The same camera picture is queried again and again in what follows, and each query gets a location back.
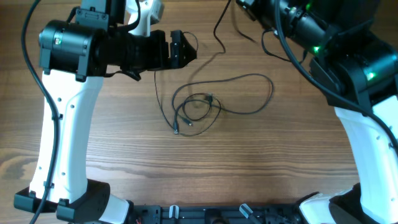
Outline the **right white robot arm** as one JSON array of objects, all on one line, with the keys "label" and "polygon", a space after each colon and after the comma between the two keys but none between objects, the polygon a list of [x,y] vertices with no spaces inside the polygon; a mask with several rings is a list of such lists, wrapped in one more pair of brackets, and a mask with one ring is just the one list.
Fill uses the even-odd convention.
[{"label": "right white robot arm", "polygon": [[397,51],[371,32],[378,1],[240,1],[335,109],[359,182],[298,204],[301,223],[397,222]]}]

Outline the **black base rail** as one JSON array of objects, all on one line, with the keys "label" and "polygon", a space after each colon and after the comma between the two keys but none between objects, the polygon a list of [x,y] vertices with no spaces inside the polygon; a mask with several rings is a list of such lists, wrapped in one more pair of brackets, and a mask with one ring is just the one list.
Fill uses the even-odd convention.
[{"label": "black base rail", "polygon": [[304,220],[294,203],[265,206],[180,207],[136,205],[127,218],[132,224],[298,224]]}]

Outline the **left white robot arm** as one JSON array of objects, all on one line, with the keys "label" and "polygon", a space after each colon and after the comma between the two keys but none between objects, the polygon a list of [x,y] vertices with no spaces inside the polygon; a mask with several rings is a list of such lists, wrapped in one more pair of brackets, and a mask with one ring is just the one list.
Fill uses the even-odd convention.
[{"label": "left white robot arm", "polygon": [[131,201],[111,194],[106,182],[86,176],[93,110],[107,68],[140,80],[144,71],[185,67],[197,57],[180,30],[167,42],[151,30],[163,15],[162,1],[83,1],[68,19],[50,21],[39,35],[35,80],[45,97],[37,167],[14,207],[54,213],[69,223],[140,223]]}]

